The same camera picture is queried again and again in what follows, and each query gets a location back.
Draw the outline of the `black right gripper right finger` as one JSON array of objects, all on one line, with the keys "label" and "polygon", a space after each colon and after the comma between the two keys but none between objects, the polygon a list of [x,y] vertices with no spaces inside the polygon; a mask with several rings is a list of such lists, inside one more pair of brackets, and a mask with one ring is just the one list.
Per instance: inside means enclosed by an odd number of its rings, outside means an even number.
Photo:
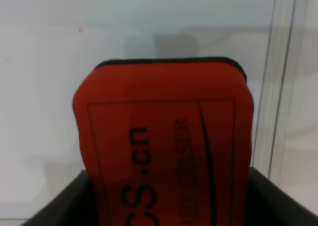
[{"label": "black right gripper right finger", "polygon": [[245,208],[246,226],[318,226],[318,217],[251,167]]}]

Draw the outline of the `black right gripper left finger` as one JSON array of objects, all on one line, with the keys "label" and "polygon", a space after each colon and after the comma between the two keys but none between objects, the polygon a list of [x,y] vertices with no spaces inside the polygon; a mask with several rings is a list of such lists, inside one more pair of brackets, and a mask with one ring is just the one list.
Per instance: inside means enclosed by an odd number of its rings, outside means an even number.
[{"label": "black right gripper left finger", "polygon": [[85,170],[24,226],[97,226],[93,183]]}]

